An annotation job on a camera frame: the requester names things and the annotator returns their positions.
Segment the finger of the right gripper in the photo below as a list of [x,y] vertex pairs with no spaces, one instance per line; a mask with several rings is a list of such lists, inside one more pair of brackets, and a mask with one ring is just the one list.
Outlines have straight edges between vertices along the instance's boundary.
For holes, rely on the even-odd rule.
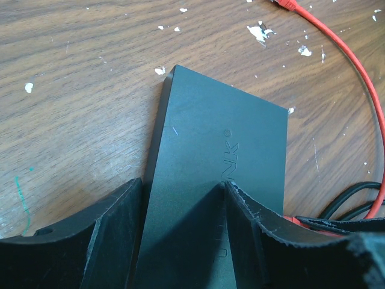
[[348,235],[355,232],[384,233],[384,218],[337,221],[297,216],[296,219],[312,229],[339,235]]

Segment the black network switch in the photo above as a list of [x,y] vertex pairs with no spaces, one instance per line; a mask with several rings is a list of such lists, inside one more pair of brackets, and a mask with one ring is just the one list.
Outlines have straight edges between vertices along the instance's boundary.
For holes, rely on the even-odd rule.
[[288,111],[177,65],[144,173],[132,288],[236,288],[224,185],[283,212]]

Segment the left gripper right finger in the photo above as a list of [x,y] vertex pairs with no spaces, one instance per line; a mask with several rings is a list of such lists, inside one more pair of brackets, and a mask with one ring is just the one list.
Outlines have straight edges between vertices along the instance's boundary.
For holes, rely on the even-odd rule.
[[384,233],[339,235],[297,225],[225,185],[238,288],[383,288]]

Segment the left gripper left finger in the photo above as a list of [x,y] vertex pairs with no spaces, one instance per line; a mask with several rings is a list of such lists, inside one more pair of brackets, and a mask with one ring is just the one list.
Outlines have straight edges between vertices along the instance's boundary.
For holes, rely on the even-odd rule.
[[1,288],[127,288],[140,224],[142,182],[31,237],[1,240]]

